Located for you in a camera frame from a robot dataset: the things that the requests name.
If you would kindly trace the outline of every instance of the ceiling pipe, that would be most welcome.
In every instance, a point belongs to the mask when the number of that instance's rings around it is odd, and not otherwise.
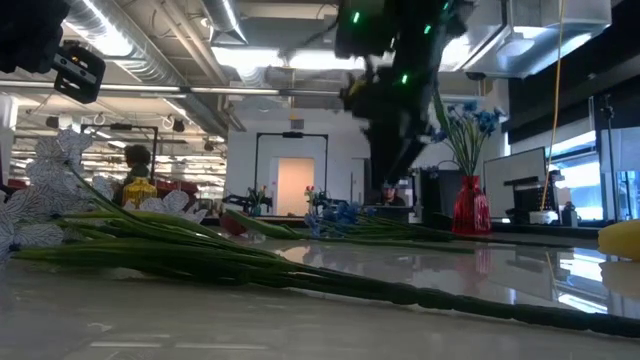
[[[220,79],[220,83],[225,85],[228,84],[229,81],[227,80],[227,76],[225,75],[224,71],[222,70],[222,67],[220,66],[216,58],[213,56],[213,52],[211,51],[211,48],[208,46],[209,44],[207,43],[207,45],[205,45],[202,43],[202,41],[200,41],[200,36],[201,36],[200,33],[193,28],[193,26],[191,25],[191,22],[189,21],[189,19],[187,19],[187,17],[184,15],[184,12],[178,7],[178,5],[176,5],[175,1],[174,0],[153,0],[153,1],[156,3],[161,2],[162,4],[164,4],[166,9],[169,11],[169,13],[178,20],[178,23],[180,23],[180,26],[182,27],[182,29],[184,29],[184,31],[187,32],[187,35],[191,37],[191,41],[193,41],[193,43],[198,48],[198,50],[200,50],[200,53],[202,54],[202,57],[204,58],[204,60],[209,64],[209,66],[211,66],[211,69],[213,69],[213,71],[216,73],[216,75]]]
[[[113,0],[67,0],[65,23],[106,56],[127,56],[118,66],[149,85],[187,86],[186,80]],[[206,132],[226,136],[227,124],[194,94],[171,99],[183,107]]]
[[[214,72],[214,70],[209,66],[209,64],[204,60],[201,53],[199,53],[189,42],[189,40],[184,36],[182,30],[178,27],[178,25],[173,21],[171,16],[167,13],[166,9],[162,6],[160,0],[151,0],[151,5],[156,10],[158,15],[164,20],[164,22],[169,26],[169,29],[173,32],[173,34],[178,38],[178,41],[187,49],[189,55],[195,60],[200,69],[204,71],[209,80],[212,82],[220,82],[224,84],[224,81],[220,79],[220,77]]]
[[[238,12],[233,0],[202,0],[202,3],[214,29],[211,41],[226,34],[244,45],[249,43],[240,29]]]
[[[53,82],[47,81],[14,81],[0,80],[0,89],[7,92],[15,92],[24,89],[40,90],[42,94],[49,94],[53,89]],[[149,96],[165,96],[180,94],[220,94],[220,95],[244,95],[244,96],[317,96],[338,97],[338,91],[312,90],[312,89],[256,89],[228,86],[145,86],[145,85],[120,85],[102,84],[100,95],[106,92],[113,96],[135,96],[148,93]],[[477,95],[441,95],[442,99],[451,102],[482,100],[483,96]]]

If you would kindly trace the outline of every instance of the bouquet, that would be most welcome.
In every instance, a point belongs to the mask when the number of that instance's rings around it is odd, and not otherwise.
[[[476,102],[449,105],[445,110],[437,89],[433,103],[440,129],[431,130],[431,141],[446,144],[453,151],[453,162],[466,176],[473,176],[484,141],[505,114],[497,107],[493,112],[479,110]]]

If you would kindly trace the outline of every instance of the ceiling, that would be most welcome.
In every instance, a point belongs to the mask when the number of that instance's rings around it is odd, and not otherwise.
[[[101,21],[115,24],[108,30],[134,34],[131,35],[131,41],[134,44],[143,44],[142,50],[138,47],[136,56],[140,54],[155,56],[153,61],[166,65],[165,68],[173,73],[173,79],[178,81],[171,84],[156,81],[154,85],[272,87],[337,92],[345,83],[347,72],[356,74],[361,72],[357,66],[353,69],[353,63],[349,63],[348,60],[340,63],[341,65],[327,65],[334,62],[323,60],[326,56],[332,56],[331,33],[313,43],[311,47],[316,52],[306,54],[300,52],[299,55],[301,57],[305,55],[306,58],[305,61],[299,62],[301,66],[296,70],[282,68],[277,64],[276,66],[267,66],[269,65],[267,64],[257,66],[257,71],[248,73],[242,66],[245,61],[262,61],[260,59],[265,56],[271,56],[265,53],[265,49],[288,48],[309,35],[325,29],[335,18],[337,0],[236,0],[235,3],[229,0],[230,4],[237,8],[239,24],[249,43],[246,46],[230,44],[235,40],[228,36],[225,38],[224,34],[212,38],[212,33],[218,34],[218,32],[212,31],[211,24],[224,25],[213,21],[216,15],[212,15],[211,8],[203,4],[203,2],[213,3],[214,0],[69,1],[72,6],[86,7],[89,6],[87,4],[92,4],[93,8],[108,8],[109,12],[99,18]],[[95,38],[86,36],[83,29],[79,29],[70,18],[67,20],[70,26],[64,26],[63,40],[79,41],[104,58],[107,64],[104,84],[150,83],[146,80],[141,82],[139,77],[134,76],[130,71],[130,65],[132,62],[140,61],[139,57],[123,58],[107,54],[104,47],[96,43]],[[229,51],[244,52],[240,57],[237,56],[239,53],[235,53],[235,57],[229,58]],[[441,93],[445,96],[476,97],[482,92],[482,86],[469,80],[462,71],[451,71],[457,67],[456,62],[462,61],[461,59],[465,56],[467,56],[466,53],[445,51],[443,60],[445,65],[441,70],[448,71],[441,72],[439,76]],[[322,68],[322,64],[327,65],[329,69]],[[33,75],[23,71],[17,71],[14,74],[0,73],[0,81],[50,82],[54,78],[55,72],[43,75]],[[251,130],[251,124],[254,123],[246,121],[246,124],[243,124],[240,115],[251,113],[252,110],[259,110],[262,113],[274,111],[280,114],[282,109],[293,106],[297,109],[296,113],[302,112],[304,117],[305,109],[314,111],[314,114],[324,109],[327,114],[330,114],[342,108],[337,98],[327,96],[282,98],[197,94],[188,95],[194,97],[188,99],[190,101],[181,101],[181,98],[163,98],[153,93],[145,93],[143,96],[143,94],[123,95],[103,92],[95,103],[83,105],[49,89],[17,89],[0,86],[0,91],[17,97],[21,104],[14,151],[19,151],[22,158],[14,164],[13,174],[16,177],[22,176],[22,165],[28,161],[28,155],[34,149],[35,138],[38,135],[53,134],[53,129],[45,124],[49,116],[59,116],[61,122],[76,124],[100,124],[104,121],[107,125],[120,122],[157,126],[160,131],[158,155],[163,156],[160,158],[162,164],[159,164],[159,173],[168,178],[182,178],[217,186],[223,184],[226,174],[227,149],[224,139],[228,129]],[[197,106],[194,105],[191,108],[189,105],[194,102]],[[171,124],[175,119],[184,120],[184,132],[172,131]],[[90,164],[88,167],[94,169],[96,173],[112,174],[118,177],[126,171],[122,164],[114,161],[114,157],[121,155],[122,149],[114,146],[113,143],[143,143],[151,146],[149,134],[143,134],[140,131],[116,134],[103,129],[102,133],[110,138],[96,136],[95,145],[87,151],[93,154],[90,156],[91,159],[87,159],[90,161],[87,162]],[[204,149],[207,138],[215,145],[213,151]]]

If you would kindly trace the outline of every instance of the air duct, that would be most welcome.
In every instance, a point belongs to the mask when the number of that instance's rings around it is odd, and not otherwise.
[[[145,84],[187,86],[147,35],[113,0],[67,0],[71,9],[65,23],[106,56],[135,58],[117,64]],[[207,133],[226,136],[228,125],[193,94],[171,99]]]
[[[225,41],[222,35],[227,35],[232,42],[240,42],[247,45],[248,41],[240,29],[237,11],[233,0],[202,0],[204,8],[213,24],[213,36],[211,41]]]

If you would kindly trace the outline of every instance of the glass vase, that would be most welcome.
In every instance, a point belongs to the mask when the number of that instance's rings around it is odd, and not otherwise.
[[[453,210],[453,232],[460,235],[491,233],[491,216],[487,197],[478,185],[477,176],[464,176]]]

